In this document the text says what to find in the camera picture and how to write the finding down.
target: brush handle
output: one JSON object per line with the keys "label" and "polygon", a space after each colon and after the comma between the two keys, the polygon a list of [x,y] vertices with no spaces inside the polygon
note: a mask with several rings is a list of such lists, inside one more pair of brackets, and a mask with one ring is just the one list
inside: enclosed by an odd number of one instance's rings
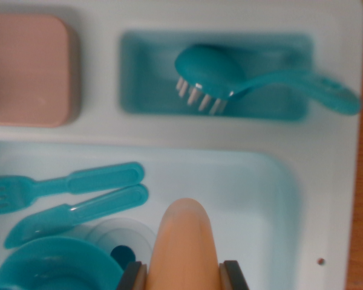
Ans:
{"label": "brush handle", "polygon": [[237,95],[273,83],[287,85],[344,115],[356,115],[362,108],[360,98],[343,84],[311,71],[277,71],[247,80],[238,87]]}
{"label": "brush handle", "polygon": [[148,191],[142,185],[116,190],[74,205],[70,209],[72,226],[102,218],[109,214],[138,207],[148,200]]}
{"label": "brush handle", "polygon": [[132,186],[139,184],[143,178],[143,167],[132,162],[76,171],[64,178],[39,181],[34,184],[33,191],[36,196],[65,192],[78,195]]}

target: teal brush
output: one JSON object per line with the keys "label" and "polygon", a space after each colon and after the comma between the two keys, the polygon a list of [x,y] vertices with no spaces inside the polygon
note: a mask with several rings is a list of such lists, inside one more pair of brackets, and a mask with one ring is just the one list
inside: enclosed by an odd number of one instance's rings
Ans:
{"label": "teal brush", "polygon": [[239,64],[219,48],[197,45],[179,54],[175,68],[180,75],[176,89],[181,98],[191,86],[188,105],[203,94],[198,110],[221,114],[228,101],[242,98],[255,89],[279,83],[299,90],[325,107],[344,115],[361,110],[360,98],[344,85],[311,71],[285,70],[245,79]]}

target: teal plastic fork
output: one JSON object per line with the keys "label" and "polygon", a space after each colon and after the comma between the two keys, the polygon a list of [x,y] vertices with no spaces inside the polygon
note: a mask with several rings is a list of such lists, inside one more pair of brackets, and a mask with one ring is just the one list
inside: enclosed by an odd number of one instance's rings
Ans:
{"label": "teal plastic fork", "polygon": [[136,185],[144,178],[139,163],[125,163],[74,172],[63,178],[35,181],[25,176],[0,177],[0,214],[30,206],[41,196],[96,192]]}

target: knife handle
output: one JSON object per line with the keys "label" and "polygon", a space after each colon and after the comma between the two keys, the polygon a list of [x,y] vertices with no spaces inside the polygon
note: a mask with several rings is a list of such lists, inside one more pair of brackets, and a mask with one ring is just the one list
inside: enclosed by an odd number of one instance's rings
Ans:
{"label": "knife handle", "polygon": [[148,191],[141,184],[115,190],[106,195],[74,205],[70,209],[73,225],[102,218],[129,208],[138,207],[148,200]]}

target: teal compartment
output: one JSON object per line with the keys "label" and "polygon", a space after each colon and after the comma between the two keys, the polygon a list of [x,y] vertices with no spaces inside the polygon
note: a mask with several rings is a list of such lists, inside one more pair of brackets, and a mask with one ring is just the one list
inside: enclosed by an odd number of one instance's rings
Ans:
{"label": "teal compartment", "polygon": [[[175,86],[174,62],[187,47],[214,45],[235,59],[246,78],[282,69],[312,69],[312,41],[303,34],[130,31],[121,40],[120,104],[131,114],[207,115],[188,106]],[[230,101],[222,116],[297,121],[308,111],[305,95],[269,85]]]}

